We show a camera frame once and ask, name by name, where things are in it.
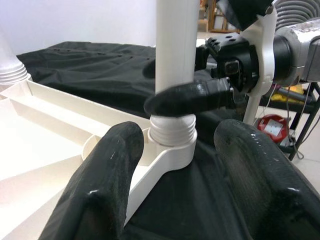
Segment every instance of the white pipe fitting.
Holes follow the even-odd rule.
[[[155,92],[194,81],[199,0],[157,0]],[[195,134],[194,115],[151,116],[150,137],[160,145],[181,146]]]

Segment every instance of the white wall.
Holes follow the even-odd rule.
[[[64,41],[153,46],[156,0],[0,0],[0,26],[15,54]]]

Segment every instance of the black finger pad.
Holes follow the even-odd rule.
[[[113,126],[71,177],[39,239],[119,239],[143,149],[136,123]]]
[[[266,134],[228,119],[214,144],[252,239],[320,239],[318,193]]]

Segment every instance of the white plastic part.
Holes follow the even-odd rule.
[[[144,134],[125,223],[164,173],[191,162],[197,139],[194,132],[188,144],[161,146],[150,141],[149,120],[29,80],[0,92],[0,116],[4,240],[38,239],[70,177],[113,125],[132,121]]]
[[[31,75],[14,55],[0,29],[0,92],[26,79],[31,79]]]
[[[199,0],[157,0],[155,92],[193,82]],[[149,136],[164,146],[183,146],[196,134],[194,115],[150,118]]]
[[[259,61],[259,79],[247,94],[249,101],[243,118],[243,122],[249,125],[254,123],[261,96],[271,88],[275,74],[274,37],[277,11],[274,8],[271,14],[258,15],[257,18],[254,24],[241,33],[250,44],[255,45]]]

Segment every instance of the red gauge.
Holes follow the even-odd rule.
[[[258,121],[258,129],[270,136],[275,143],[281,143],[288,136],[287,120],[282,116],[270,114]]]

